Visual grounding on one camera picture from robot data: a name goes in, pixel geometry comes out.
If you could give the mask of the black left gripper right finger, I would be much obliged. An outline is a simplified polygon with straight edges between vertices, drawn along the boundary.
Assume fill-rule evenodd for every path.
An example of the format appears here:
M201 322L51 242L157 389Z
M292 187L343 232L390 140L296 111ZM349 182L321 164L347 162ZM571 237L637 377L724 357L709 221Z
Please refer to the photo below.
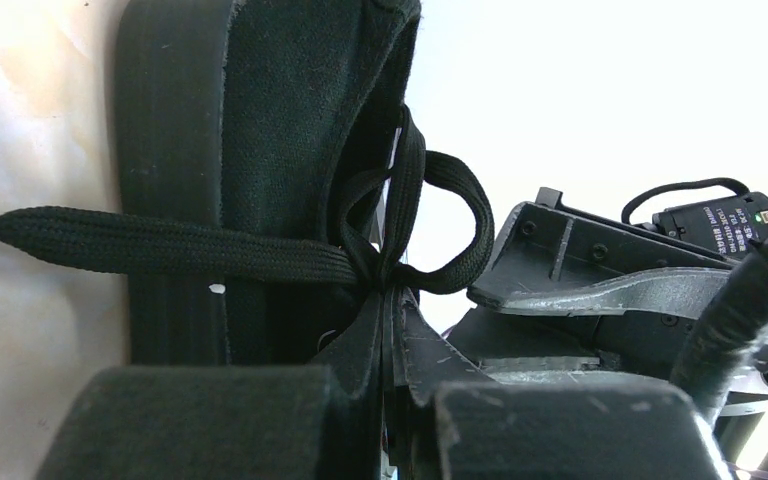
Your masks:
M441 384L495 381L424 320L411 290L383 300L383 407L389 460L400 479L438 479L434 395Z

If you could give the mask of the black shoelace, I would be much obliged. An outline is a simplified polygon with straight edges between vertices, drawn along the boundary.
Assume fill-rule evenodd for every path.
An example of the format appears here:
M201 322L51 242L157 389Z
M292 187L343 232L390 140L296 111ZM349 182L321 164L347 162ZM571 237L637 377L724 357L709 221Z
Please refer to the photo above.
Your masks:
M51 264L113 274L224 274L278 283L397 283L451 294L487 266L494 218L477 178L460 159L429 151L409 111L389 168L367 170L345 185L337 209L340 242L263 237L194 223L59 206L0 215L0 242ZM422 272L402 260L420 194L432 185L459 196L475 234L443 267Z

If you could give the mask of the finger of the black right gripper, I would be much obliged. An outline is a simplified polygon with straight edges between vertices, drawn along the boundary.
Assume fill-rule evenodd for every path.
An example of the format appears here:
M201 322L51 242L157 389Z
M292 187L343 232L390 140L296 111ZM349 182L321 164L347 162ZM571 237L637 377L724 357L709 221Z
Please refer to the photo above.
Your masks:
M522 316L697 317L734 264L694 247L531 202L517 205L467 296Z
M666 380L695 324L649 312L531 317L475 307L447 331L446 339L481 367L508 358Z

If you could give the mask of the black canvas sneaker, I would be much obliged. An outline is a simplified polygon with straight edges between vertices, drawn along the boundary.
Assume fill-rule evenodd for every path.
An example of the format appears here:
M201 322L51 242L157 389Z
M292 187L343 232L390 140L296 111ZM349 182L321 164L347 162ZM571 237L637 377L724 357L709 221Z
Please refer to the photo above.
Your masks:
M416 1L131 1L113 66L127 214L335 243L355 175L384 167L401 116ZM226 274L128 279L145 365L309 361L364 293Z

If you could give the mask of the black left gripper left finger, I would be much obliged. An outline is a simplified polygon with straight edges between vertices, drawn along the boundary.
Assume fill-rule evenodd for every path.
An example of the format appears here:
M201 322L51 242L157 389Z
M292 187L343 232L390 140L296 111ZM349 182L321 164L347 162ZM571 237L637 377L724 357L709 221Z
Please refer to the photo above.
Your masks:
M320 479L381 477L382 303L382 294L368 296L354 322L312 360L328 366L337 381L331 389Z

